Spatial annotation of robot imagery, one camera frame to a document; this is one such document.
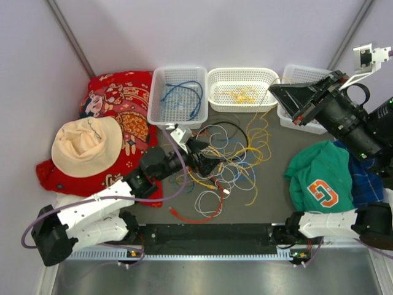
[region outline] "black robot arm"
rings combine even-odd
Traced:
[[[316,119],[338,138],[359,160],[374,158],[370,171],[381,177],[384,187],[393,188],[393,98],[370,114],[363,108],[370,98],[368,88],[360,87],[365,101],[357,105],[340,89],[349,79],[341,71],[331,72],[313,83],[276,84],[269,91],[280,102],[296,125]]]

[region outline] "white wall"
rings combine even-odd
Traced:
[[[44,0],[1,1],[0,40],[0,294],[25,295],[43,264],[20,236],[54,198],[41,189],[35,165],[76,118],[88,77]]]
[[[166,65],[326,68],[360,0],[56,0],[96,74]]]
[[[348,51],[343,56],[343,59],[337,65],[337,69],[349,76],[354,74],[353,65],[353,51],[354,46],[360,44],[374,43],[374,47],[393,47],[393,32],[392,29],[392,0],[377,0],[373,6],[372,11],[365,19],[357,34],[354,36]],[[374,110],[381,103],[393,96],[393,61],[383,63],[382,69],[372,76],[360,81],[365,84],[371,91],[370,101],[365,104],[368,111]],[[360,92],[352,91],[354,100],[362,101],[364,95]]]

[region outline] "white bracket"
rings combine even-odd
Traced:
[[[183,151],[189,153],[186,143],[192,137],[192,132],[188,127],[178,125],[177,128],[171,132],[171,137],[175,140],[177,145],[183,149]]]
[[[370,43],[367,45],[357,46],[353,50],[355,75],[350,77],[340,87],[340,91],[377,72],[377,70],[381,68],[382,63],[389,61],[389,52],[391,51],[391,47],[372,49],[372,43]],[[372,55],[372,60],[367,65],[362,63],[360,58],[360,56],[366,52],[369,52]]]

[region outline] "green shirt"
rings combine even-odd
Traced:
[[[352,204],[349,154],[331,141],[316,143],[297,154],[289,164],[290,197],[297,211],[344,212]]]

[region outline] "red cable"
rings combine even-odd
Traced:
[[[184,222],[187,222],[187,223],[197,223],[197,224],[199,224],[199,223],[206,223],[206,222],[212,220],[213,218],[215,218],[219,214],[219,212],[220,212],[220,210],[222,208],[222,204],[224,202],[224,189],[222,188],[222,186],[220,185],[219,182],[217,182],[217,186],[219,187],[219,189],[221,191],[220,204],[219,204],[217,210],[212,214],[212,216],[210,216],[210,217],[208,217],[206,219],[202,219],[202,220],[192,220],[192,219],[187,219],[187,218],[184,218],[184,217],[180,216],[179,213],[172,207],[169,208],[170,212],[173,215],[175,215],[177,218],[179,218],[181,221],[184,221]]]

